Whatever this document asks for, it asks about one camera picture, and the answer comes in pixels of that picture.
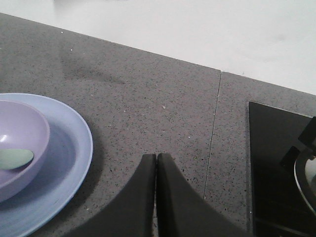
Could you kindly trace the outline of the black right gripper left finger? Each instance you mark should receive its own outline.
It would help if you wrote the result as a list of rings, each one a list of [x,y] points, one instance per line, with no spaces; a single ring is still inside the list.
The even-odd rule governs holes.
[[[156,190],[155,154],[145,154],[118,195],[66,237],[151,237]]]

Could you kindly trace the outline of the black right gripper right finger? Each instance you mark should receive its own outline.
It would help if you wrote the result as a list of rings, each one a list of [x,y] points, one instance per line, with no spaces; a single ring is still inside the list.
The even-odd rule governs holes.
[[[190,186],[170,154],[157,159],[157,217],[161,237],[248,237]]]

